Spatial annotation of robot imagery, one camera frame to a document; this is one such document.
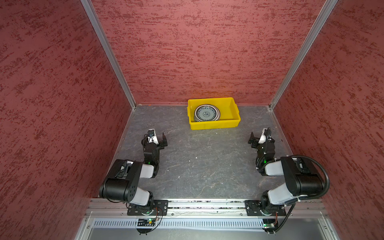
robotic arm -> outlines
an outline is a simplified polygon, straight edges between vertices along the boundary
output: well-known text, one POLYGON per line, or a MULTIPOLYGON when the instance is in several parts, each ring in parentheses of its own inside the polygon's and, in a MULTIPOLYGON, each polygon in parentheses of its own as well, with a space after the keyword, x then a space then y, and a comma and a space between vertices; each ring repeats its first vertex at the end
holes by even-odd
POLYGON ((284 206, 291 205, 286 218, 276 226, 273 223, 265 226, 265 231, 277 232, 285 223, 293 210, 295 203, 306 199, 316 199, 323 196, 329 189, 329 177, 320 163, 302 155, 274 158, 275 141, 271 138, 271 129, 263 129, 260 138, 251 133, 248 141, 252 148, 257 149, 256 169, 263 176, 284 175, 285 183, 279 187, 263 192, 260 201, 246 201, 247 213, 259 216, 274 214, 285 215, 284 206), (324 174, 321 178, 314 165, 324 174))
POLYGON ((130 203, 143 215, 153 212, 153 194, 138 187, 140 178, 154 178, 159 170, 160 150, 168 146, 163 133, 162 140, 157 139, 154 129, 141 141, 144 162, 117 159, 109 170, 99 189, 101 198, 110 202, 130 203))

yellow plastic bin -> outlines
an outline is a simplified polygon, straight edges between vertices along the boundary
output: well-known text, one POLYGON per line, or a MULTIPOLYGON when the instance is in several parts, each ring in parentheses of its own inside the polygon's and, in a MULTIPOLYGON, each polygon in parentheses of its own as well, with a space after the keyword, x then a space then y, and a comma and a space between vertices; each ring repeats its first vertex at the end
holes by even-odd
POLYGON ((241 120, 239 109, 233 98, 203 98, 188 100, 188 117, 191 130, 237 127, 241 120), (210 104, 220 111, 220 120, 195 122, 194 115, 197 107, 210 104))

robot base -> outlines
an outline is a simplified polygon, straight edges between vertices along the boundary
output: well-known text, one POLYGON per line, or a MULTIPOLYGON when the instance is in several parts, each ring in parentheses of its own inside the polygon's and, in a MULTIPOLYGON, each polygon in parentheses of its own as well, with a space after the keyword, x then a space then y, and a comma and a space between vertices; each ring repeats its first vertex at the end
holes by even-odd
MULTIPOLYGON (((141 211, 140 208, 143 206, 135 205, 135 204, 130 204, 128 207, 127 215, 128 216, 156 216, 156 207, 161 208, 163 210, 163 216, 167 215, 167 209, 168 209, 168 200, 154 200, 154 208, 153 211, 151 211, 148 215, 144 215, 141 211)), ((157 216, 161 216, 161 210, 158 209, 157 216)))
POLYGON ((245 209, 247 211, 247 216, 275 216, 275 212, 277 212, 278 216, 285 216, 285 209, 284 206, 277 206, 275 208, 275 211, 271 214, 264 214, 262 213, 262 210, 260 208, 260 201, 259 200, 246 200, 245 203, 245 209))

gray stone floor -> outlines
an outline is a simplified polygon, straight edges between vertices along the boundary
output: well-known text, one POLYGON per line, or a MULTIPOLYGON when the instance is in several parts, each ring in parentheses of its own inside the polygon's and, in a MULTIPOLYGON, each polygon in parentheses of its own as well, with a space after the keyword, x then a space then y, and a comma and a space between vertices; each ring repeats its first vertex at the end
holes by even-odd
POLYGON ((267 107, 239 107, 238 127, 190 129, 186 106, 138 106, 118 153, 120 159, 142 161, 141 139, 150 128, 167 137, 168 147, 160 151, 160 169, 154 179, 140 179, 139 187, 155 198, 256 198, 284 182, 282 176, 263 177, 255 166, 256 149, 248 139, 272 128, 276 155, 284 148, 267 107))

black cable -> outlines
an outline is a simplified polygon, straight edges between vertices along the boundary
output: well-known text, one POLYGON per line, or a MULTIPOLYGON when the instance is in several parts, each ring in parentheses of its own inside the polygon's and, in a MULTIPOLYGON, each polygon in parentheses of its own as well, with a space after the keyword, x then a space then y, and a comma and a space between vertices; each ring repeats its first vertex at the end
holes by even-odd
POLYGON ((145 143, 145 137, 148 136, 148 134, 144 134, 144 137, 143 137, 143 140, 142 140, 142 145, 143 145, 143 152, 145 151, 145 148, 144 148, 144 143, 145 143))
POLYGON ((265 141, 268 141, 270 138, 271 138, 271 134, 272 134, 272 131, 271 131, 271 128, 267 128, 267 135, 265 136, 266 139, 265 141))
POLYGON ((303 156, 303 155, 292 155, 290 157, 300 157, 300 158, 306 158, 306 159, 311 160, 314 164, 316 164, 320 168, 320 170, 323 172, 324 177, 325 177, 324 188, 323 188, 323 190, 319 194, 316 194, 316 195, 313 195, 313 196, 307 196, 307 197, 299 197, 298 199, 299 200, 309 200, 309 199, 316 199, 316 198, 324 196, 327 193, 327 191, 329 190, 329 187, 330 187, 331 184, 330 184, 330 181, 329 181, 328 174, 325 171, 325 169, 323 168, 323 166, 320 163, 318 163, 316 160, 311 158, 311 157, 307 157, 307 156, 303 156))
POLYGON ((107 199, 108 201, 110 201, 110 202, 113 202, 113 203, 119 203, 119 202, 121 202, 121 201, 118 201, 118 202, 114 202, 114 201, 111 201, 108 197, 107 197, 107 195, 104 193, 104 191, 105 191, 105 184, 107 183, 107 181, 108 181, 108 178, 105 180, 105 182, 104 182, 104 186, 103 186, 103 192, 102 192, 102 197, 103 198, 105 198, 105 199, 107 199))
POLYGON ((163 220, 163 210, 161 209, 161 207, 158 207, 158 206, 155 206, 155 207, 157 207, 158 209, 161 210, 161 219, 160 219, 160 222, 156 225, 156 227, 152 228, 152 230, 149 231, 148 233, 150 233, 150 232, 152 232, 153 230, 155 230, 155 229, 160 225, 161 220, 163 220))
POLYGON ((256 167, 259 167, 260 161, 261 161, 261 159, 258 158, 257 161, 256 161, 256 167))
POLYGON ((295 205, 296 205, 296 203, 294 202, 294 203, 292 204, 291 208, 289 209, 287 215, 285 216, 284 220, 281 222, 281 224, 279 224, 279 226, 277 227, 277 229, 276 229, 276 230, 273 230, 272 232, 268 231, 269 233, 275 233, 275 232, 277 232, 278 230, 280 230, 280 229, 283 227, 283 225, 284 225, 285 222, 287 221, 288 217, 291 215, 291 212, 292 212, 293 208, 295 207, 295 205))

